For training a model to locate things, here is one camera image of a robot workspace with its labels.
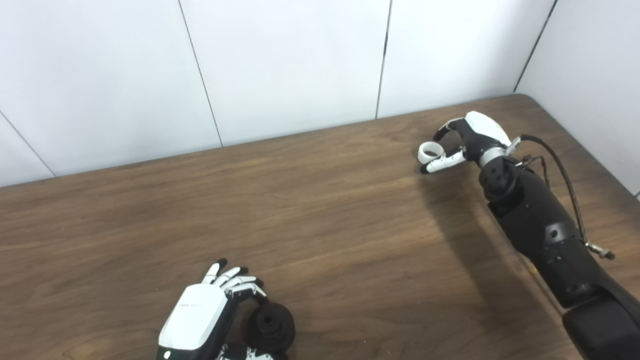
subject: robotic finger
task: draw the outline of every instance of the robotic finger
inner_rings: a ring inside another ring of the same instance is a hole
[[[443,153],[442,155],[433,160],[430,160],[427,163],[423,163],[420,167],[420,172],[423,174],[430,174],[444,168],[456,166],[457,164],[463,163],[466,160],[465,148],[460,146]]]

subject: black wheel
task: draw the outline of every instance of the black wheel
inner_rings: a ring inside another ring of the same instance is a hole
[[[293,315],[285,306],[274,302],[261,305],[249,315],[244,337],[252,348],[284,353],[296,337]]]

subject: black forearm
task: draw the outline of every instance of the black forearm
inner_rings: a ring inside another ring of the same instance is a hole
[[[564,327],[588,359],[640,358],[640,302],[598,264],[544,181],[510,158],[483,167],[489,208],[514,248],[561,306]]]

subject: white ring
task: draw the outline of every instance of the white ring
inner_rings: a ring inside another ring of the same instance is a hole
[[[436,156],[428,155],[427,151],[436,154]],[[444,154],[444,148],[439,143],[423,142],[418,148],[418,161],[424,165],[442,154]]]

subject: white wall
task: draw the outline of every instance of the white wall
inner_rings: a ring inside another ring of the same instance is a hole
[[[224,145],[371,120],[389,0],[182,0]]]
[[[640,192],[640,2],[560,0],[517,92]]]
[[[59,176],[506,95],[551,2],[5,0],[0,110]]]
[[[0,113],[0,186],[52,176],[49,169]]]
[[[1,1],[0,49],[0,110],[56,175],[220,146],[174,0]]]
[[[394,0],[378,117],[513,92],[553,0]]]

